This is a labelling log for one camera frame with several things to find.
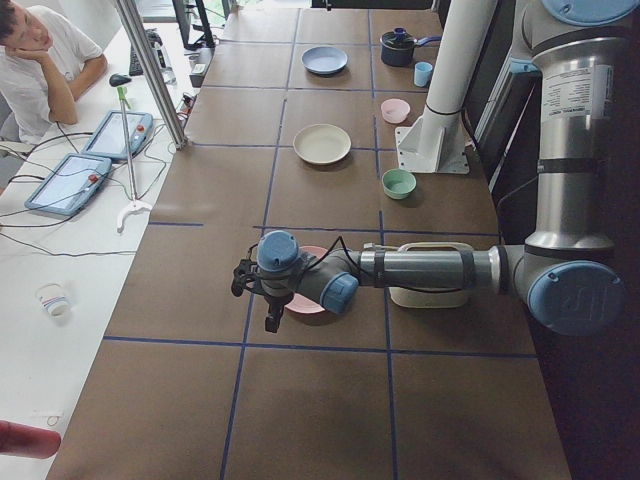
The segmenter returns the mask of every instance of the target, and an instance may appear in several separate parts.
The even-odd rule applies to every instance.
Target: blue plate
[[[347,54],[335,47],[314,47],[302,54],[302,63],[311,73],[332,75],[347,64]]]

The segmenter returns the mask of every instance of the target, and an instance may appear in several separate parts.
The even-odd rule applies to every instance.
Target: chair
[[[0,94],[0,190],[20,169],[23,159],[18,154],[27,154],[33,147],[20,142],[16,117]]]

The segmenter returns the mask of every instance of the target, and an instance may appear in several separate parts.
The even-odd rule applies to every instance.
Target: white stand
[[[146,202],[138,199],[138,191],[136,189],[136,176],[133,171],[133,158],[131,157],[131,144],[129,142],[129,127],[127,125],[127,109],[126,100],[124,94],[120,93],[120,109],[122,111],[122,128],[124,130],[124,144],[127,149],[127,168],[129,170],[129,185],[131,187],[131,203],[124,207],[118,214],[117,228],[118,233],[122,233],[124,230],[124,219],[131,213],[138,213],[141,211],[150,212],[152,207]]]
[[[416,173],[469,172],[460,110],[497,0],[452,0],[424,113],[396,129],[400,168]]]

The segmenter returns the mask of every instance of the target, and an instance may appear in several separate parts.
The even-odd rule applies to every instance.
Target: hair
[[[16,9],[11,0],[0,0],[0,42],[13,33]]]

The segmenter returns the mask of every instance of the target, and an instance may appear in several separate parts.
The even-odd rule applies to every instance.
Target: black pot
[[[396,28],[380,37],[382,63],[392,67],[404,67],[413,61],[413,50],[429,42],[440,41],[442,37],[425,37],[416,40],[404,28]]]

